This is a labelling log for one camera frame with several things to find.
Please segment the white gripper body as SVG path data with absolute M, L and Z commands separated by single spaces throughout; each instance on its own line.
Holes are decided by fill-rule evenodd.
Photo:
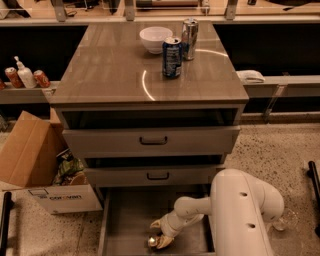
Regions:
M 165 236 L 174 238 L 182 230 L 181 219 L 176 213 L 168 213 L 160 219 L 160 229 Z

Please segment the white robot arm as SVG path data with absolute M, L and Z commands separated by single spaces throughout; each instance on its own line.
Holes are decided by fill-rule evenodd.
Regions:
M 148 240 L 152 248 L 169 246 L 183 228 L 209 217 L 217 256 L 274 256 L 265 224 L 278 220 L 284 200 L 271 184 L 237 169 L 214 177 L 208 197 L 180 197 L 174 209 L 151 226 L 161 230 Z

